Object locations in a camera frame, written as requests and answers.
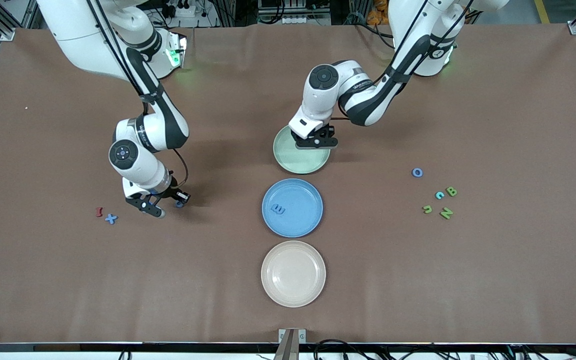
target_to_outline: yellow line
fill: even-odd
[[[548,18],[548,13],[546,12],[546,7],[544,6],[543,0],[534,0],[534,6],[537,7],[537,13],[539,13],[539,20],[542,24],[550,24],[551,19]]]

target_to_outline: white plate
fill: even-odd
[[[275,303],[299,308],[322,293],[326,265],[322,255],[310,244],[285,241],[272,248],[263,259],[261,283]]]

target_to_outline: blue plate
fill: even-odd
[[[310,182],[286,178],[268,189],[261,202],[263,221],[286,238],[299,238],[317,228],[324,213],[322,196]]]

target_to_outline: green plate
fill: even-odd
[[[272,152],[279,165],[293,174],[313,173],[322,168],[330,156],[329,148],[296,148],[295,139],[287,125],[274,137]]]

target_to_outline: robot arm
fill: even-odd
[[[190,196],[179,189],[183,183],[178,184],[153,153],[183,146],[188,124],[151,69],[149,57],[117,39],[97,0],[39,0],[38,4],[71,63],[90,73],[130,82],[142,102],[154,110],[119,121],[112,135],[109,160],[123,177],[126,202],[155,217],[165,215],[157,207],[162,198],[185,204]]]
[[[333,137],[334,127],[329,125],[335,103],[353,124],[370,126],[382,118],[415,71],[424,75],[438,73],[464,25],[464,11],[457,1],[390,0],[388,18],[397,50],[377,81],[372,81],[354,60],[313,68],[304,86],[301,106],[288,123],[295,146],[333,149],[338,145]],[[508,0],[480,2],[500,8]]]

